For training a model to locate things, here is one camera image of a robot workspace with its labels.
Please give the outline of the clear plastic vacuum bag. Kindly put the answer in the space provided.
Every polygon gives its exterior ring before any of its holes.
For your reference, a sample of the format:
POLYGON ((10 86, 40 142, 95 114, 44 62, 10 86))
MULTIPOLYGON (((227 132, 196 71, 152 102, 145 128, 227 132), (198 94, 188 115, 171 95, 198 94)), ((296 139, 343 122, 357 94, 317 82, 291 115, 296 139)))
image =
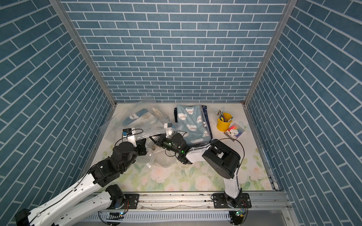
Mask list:
MULTIPOLYGON (((147 109, 150 113, 155 115, 160 119, 164 119, 166 123, 171 122, 169 115, 161 109, 161 106, 156 103, 153 97, 144 97, 141 101, 126 106, 124 104, 119 105, 121 110, 116 113, 111 119, 106 121, 104 125, 101 126, 101 131, 105 133, 105 140, 114 147, 115 144, 121 143, 122 133, 124 128, 122 125, 123 120, 131 115, 136 113, 141 109, 147 109)), ((176 122, 171 122, 174 126, 174 134, 181 131, 181 125, 176 122)), ((160 129, 156 131, 144 132, 143 129, 136 129, 135 137, 136 141, 141 139, 146 139, 146 151, 147 154, 137 158, 137 161, 142 164, 146 164, 149 168, 152 166, 168 168, 171 167, 176 162, 176 157, 171 151, 167 151, 161 147, 156 146, 150 139, 153 137, 156 139, 156 135, 166 134, 166 129, 160 129)))

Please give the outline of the cream bear print blanket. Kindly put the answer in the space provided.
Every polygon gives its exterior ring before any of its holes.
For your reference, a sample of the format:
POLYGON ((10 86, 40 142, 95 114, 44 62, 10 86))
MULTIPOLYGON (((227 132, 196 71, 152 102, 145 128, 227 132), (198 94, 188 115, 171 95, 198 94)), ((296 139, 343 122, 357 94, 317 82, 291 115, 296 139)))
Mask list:
POLYGON ((130 125, 123 126, 124 128, 135 128, 135 129, 143 129, 144 132, 148 131, 156 131, 164 128, 164 124, 166 121, 164 119, 160 119, 148 112, 146 115, 137 119, 135 122, 130 125))

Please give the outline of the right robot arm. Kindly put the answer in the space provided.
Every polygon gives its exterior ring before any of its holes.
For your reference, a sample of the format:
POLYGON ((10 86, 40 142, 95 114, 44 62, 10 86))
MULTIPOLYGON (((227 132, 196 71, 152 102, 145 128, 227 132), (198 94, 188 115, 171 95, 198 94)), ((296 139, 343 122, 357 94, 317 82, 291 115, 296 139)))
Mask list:
POLYGON ((214 208, 249 209, 252 207, 249 194, 243 193, 239 187, 238 170, 243 158, 239 153, 224 144, 221 140, 213 139, 209 144, 201 147, 191 147, 186 144, 183 135, 176 133, 170 138, 166 134, 150 137, 158 147, 175 153, 175 157, 182 164, 207 162, 224 179, 225 190, 223 193, 214 193, 211 200, 214 208))

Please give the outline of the navy blue star blanket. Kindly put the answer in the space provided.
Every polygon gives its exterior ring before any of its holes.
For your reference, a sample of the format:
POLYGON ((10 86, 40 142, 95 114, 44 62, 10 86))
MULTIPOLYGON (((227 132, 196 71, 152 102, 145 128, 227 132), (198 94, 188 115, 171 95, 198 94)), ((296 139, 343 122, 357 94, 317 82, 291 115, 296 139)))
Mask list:
MULTIPOLYGON (((202 111, 203 111, 203 114, 204 114, 204 123, 205 123, 205 128, 207 128, 207 131, 209 132, 210 134, 210 137, 213 138, 213 135, 212 135, 212 131, 211 131, 211 126, 210 126, 210 122, 209 122, 209 117, 208 117, 208 108, 206 105, 202 105, 201 106, 202 108, 202 111)), ((175 118, 175 122, 178 122, 177 120, 177 108, 174 108, 174 118, 175 118)))

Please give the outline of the light blue bear blanket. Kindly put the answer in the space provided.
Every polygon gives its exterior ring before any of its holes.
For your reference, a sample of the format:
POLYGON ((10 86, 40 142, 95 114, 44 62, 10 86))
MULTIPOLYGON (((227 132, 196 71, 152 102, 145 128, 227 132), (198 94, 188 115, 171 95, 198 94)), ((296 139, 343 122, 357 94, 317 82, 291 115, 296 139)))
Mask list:
POLYGON ((183 138, 189 146, 204 145, 210 142, 210 133, 205 127, 201 105, 177 105, 178 124, 186 132, 183 138))

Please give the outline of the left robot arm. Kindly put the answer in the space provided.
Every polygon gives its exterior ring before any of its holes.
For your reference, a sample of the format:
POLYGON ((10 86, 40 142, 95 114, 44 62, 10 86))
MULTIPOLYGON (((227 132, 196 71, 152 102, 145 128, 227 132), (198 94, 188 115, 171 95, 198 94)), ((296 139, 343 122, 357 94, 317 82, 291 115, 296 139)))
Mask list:
POLYGON ((111 182, 146 155, 146 139, 124 141, 113 148, 112 155, 97 164, 71 187, 32 210, 15 214, 18 226, 71 226, 85 217, 105 210, 127 212, 130 201, 118 185, 111 182))

